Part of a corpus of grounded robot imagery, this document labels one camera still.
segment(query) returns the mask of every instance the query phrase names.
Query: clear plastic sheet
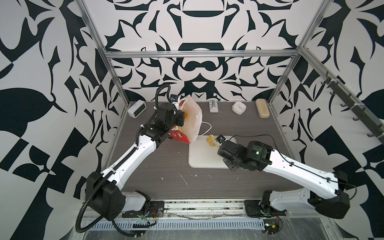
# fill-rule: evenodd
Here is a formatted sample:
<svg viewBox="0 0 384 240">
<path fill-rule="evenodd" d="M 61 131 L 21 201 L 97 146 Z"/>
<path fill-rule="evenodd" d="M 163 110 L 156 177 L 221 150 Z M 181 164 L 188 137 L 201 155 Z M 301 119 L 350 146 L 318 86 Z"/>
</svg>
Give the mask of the clear plastic sheet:
<svg viewBox="0 0 384 240">
<path fill-rule="evenodd" d="M 336 240 L 338 234 L 329 234 L 333 228 L 327 218 L 283 218 L 282 229 L 275 235 L 260 230 L 148 230 L 142 240 Z M 116 230 L 93 230 L 84 234 L 83 240 L 128 240 Z"/>
</svg>

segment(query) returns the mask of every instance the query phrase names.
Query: red label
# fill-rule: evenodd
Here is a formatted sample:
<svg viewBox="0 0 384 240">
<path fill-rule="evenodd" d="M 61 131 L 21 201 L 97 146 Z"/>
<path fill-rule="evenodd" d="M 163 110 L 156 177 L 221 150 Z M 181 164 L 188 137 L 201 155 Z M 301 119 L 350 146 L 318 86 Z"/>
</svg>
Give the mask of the red label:
<svg viewBox="0 0 384 240">
<path fill-rule="evenodd" d="M 190 143 L 187 135 L 182 133 L 180 130 L 171 130 L 168 133 L 173 139 L 180 141 L 180 142 L 185 142 L 185 143 Z"/>
</svg>

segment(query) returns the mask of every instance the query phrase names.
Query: white cord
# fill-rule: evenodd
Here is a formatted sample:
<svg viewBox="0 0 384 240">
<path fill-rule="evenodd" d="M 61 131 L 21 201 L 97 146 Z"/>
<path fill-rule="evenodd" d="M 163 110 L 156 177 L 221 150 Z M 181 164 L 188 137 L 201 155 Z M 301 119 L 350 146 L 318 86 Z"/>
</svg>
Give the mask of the white cord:
<svg viewBox="0 0 384 240">
<path fill-rule="evenodd" d="M 203 134 L 201 134 L 201 135 L 199 135 L 199 136 L 203 136 L 204 134 L 206 134 L 207 132 L 209 132 L 209 130 L 211 130 L 211 128 L 212 128 L 212 125 L 211 125 L 210 123 L 208 123 L 208 122 L 203 122 L 203 123 L 209 124 L 210 128 L 209 128 L 205 133 L 203 133 Z"/>
</svg>

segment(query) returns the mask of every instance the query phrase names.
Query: white charger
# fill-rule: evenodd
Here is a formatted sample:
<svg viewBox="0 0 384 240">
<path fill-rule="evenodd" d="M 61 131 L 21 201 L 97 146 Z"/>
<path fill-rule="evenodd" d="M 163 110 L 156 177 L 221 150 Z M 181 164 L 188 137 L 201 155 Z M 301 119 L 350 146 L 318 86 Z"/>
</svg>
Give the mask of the white charger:
<svg viewBox="0 0 384 240">
<path fill-rule="evenodd" d="M 235 102 L 235 104 L 232 105 L 232 111 L 234 111 L 239 115 L 243 114 L 243 112 L 245 112 L 246 109 L 247 109 L 247 106 L 244 103 L 239 101 Z"/>
<path fill-rule="evenodd" d="M 137 118 L 144 110 L 147 108 L 147 105 L 143 100 L 138 100 L 135 104 L 128 109 L 128 115 Z"/>
</svg>

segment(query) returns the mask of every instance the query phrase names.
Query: vent grille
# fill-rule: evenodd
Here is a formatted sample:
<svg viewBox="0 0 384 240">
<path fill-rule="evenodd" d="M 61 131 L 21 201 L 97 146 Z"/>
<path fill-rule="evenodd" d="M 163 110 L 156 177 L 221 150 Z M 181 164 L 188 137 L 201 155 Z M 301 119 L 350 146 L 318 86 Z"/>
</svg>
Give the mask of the vent grille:
<svg viewBox="0 0 384 240">
<path fill-rule="evenodd" d="M 133 224 L 145 225 L 143 220 L 119 220 L 116 221 L 123 230 L 148 230 L 148 228 L 134 228 Z M 198 219 L 198 220 L 165 220 L 158 219 L 157 224 L 150 227 L 152 230 L 214 230 L 214 229 L 254 229 L 265 230 L 262 219 Z M 115 230 L 112 223 L 101 220 L 90 231 Z"/>
</svg>

